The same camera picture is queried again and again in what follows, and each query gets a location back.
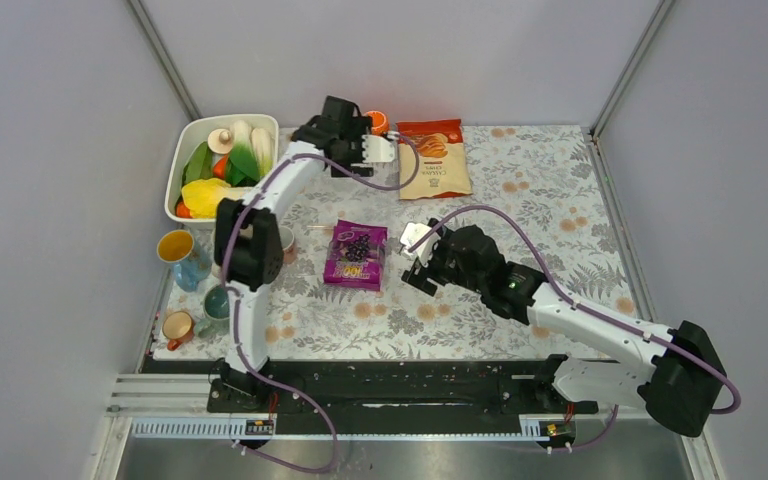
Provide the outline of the small pink cup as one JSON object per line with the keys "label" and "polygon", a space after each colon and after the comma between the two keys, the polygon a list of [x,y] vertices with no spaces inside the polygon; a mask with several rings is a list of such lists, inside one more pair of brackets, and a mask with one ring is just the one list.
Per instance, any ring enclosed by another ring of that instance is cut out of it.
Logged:
{"label": "small pink cup", "polygon": [[283,264],[292,264],[297,258],[297,244],[294,232],[285,226],[279,228],[281,248],[283,251]]}

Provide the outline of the blue butterfly mug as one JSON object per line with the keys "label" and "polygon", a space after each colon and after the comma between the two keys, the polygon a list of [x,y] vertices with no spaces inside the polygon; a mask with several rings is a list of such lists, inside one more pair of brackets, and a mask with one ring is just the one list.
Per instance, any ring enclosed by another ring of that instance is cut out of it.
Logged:
{"label": "blue butterfly mug", "polygon": [[184,292],[195,292],[211,274],[210,256],[188,230],[166,233],[157,243],[156,254],[171,267],[176,285]]}

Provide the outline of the green ceramic mug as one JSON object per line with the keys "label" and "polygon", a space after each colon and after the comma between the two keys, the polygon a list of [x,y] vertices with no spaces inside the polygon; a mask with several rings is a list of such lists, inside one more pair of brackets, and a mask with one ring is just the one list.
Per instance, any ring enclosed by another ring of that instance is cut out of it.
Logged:
{"label": "green ceramic mug", "polygon": [[229,331],[230,302],[227,291],[216,285],[209,289],[202,301],[202,315],[195,326],[199,338],[224,335]]}

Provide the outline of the small orange cup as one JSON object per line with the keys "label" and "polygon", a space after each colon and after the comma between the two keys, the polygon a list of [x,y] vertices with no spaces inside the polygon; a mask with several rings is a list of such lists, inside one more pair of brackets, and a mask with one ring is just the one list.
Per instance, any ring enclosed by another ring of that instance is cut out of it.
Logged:
{"label": "small orange cup", "polygon": [[186,311],[173,312],[163,321],[161,333],[167,340],[166,349],[175,351],[194,338],[195,321]]}

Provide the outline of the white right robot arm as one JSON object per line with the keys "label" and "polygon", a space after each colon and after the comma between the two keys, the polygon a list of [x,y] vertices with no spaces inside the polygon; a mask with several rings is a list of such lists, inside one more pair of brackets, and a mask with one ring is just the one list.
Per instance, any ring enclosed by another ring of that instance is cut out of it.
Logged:
{"label": "white right robot arm", "polygon": [[503,319],[561,333],[607,355],[605,361],[549,357],[533,386],[543,410],[557,412],[570,401],[643,409],[686,437],[700,436],[714,414],[727,374],[699,325],[684,321],[672,328],[611,314],[546,273],[507,260],[475,225],[451,230],[435,219],[409,223],[400,243],[413,261],[403,282],[428,295],[457,285]]}

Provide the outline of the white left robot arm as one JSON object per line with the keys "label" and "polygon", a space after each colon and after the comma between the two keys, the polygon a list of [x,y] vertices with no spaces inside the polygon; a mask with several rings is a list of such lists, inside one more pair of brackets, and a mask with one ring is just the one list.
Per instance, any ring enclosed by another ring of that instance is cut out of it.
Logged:
{"label": "white left robot arm", "polygon": [[232,398],[248,411],[269,401],[267,380],[259,371],[268,360],[262,338],[270,285],[284,264],[279,224],[311,180],[328,172],[335,178],[361,180],[373,169],[362,167],[363,137],[372,120],[349,100],[327,96],[320,114],[295,130],[282,157],[240,200],[220,202],[214,254],[231,303],[231,350],[226,362],[246,373],[232,386]]}

